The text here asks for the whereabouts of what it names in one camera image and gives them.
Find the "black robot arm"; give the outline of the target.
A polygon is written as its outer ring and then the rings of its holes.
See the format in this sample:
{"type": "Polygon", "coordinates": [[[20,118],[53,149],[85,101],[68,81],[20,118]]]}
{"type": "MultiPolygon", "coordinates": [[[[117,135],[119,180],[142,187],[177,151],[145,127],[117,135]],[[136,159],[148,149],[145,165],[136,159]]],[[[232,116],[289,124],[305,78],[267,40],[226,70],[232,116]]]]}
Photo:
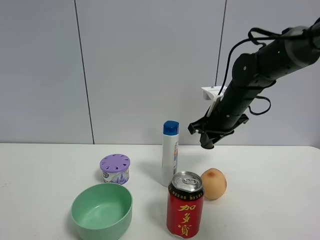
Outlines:
{"type": "Polygon", "coordinates": [[[277,79],[313,65],[320,58],[320,21],[310,27],[289,27],[274,33],[258,27],[248,37],[231,48],[251,42],[259,45],[255,53],[241,54],[233,64],[232,79],[228,85],[203,87],[204,99],[211,105],[205,115],[188,126],[190,134],[200,134],[200,145],[210,150],[249,118],[254,99],[263,99],[260,93],[276,84],[277,79]]]}

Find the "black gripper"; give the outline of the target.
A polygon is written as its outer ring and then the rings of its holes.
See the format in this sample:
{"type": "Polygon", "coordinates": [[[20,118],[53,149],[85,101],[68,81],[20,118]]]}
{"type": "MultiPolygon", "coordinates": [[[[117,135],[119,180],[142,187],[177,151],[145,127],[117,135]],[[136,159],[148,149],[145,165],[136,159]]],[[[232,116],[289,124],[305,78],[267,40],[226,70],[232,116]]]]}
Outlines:
{"type": "Polygon", "coordinates": [[[215,108],[208,116],[209,110],[204,117],[190,123],[187,128],[191,135],[200,133],[200,145],[208,141],[212,141],[215,145],[221,139],[232,135],[237,127],[249,120],[241,108],[215,108]]]}

